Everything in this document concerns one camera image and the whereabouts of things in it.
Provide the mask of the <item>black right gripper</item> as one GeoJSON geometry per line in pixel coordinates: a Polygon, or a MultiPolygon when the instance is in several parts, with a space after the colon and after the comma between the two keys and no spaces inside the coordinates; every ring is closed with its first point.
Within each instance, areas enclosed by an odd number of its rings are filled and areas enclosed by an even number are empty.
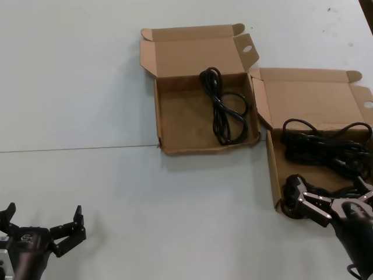
{"type": "Polygon", "coordinates": [[[287,179],[287,208],[296,219],[308,218],[322,227],[372,229],[372,185],[360,176],[354,180],[359,198],[331,199],[309,192],[302,177],[287,179]]]}

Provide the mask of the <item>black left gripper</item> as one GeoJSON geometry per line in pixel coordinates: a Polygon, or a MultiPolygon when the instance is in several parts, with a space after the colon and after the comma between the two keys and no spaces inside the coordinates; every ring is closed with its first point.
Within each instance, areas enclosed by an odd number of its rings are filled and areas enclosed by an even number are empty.
{"type": "Polygon", "coordinates": [[[11,222],[16,205],[0,212],[0,230],[7,234],[7,278],[41,279],[50,254],[60,258],[86,240],[82,206],[73,221],[52,227],[18,227],[11,222]]]}

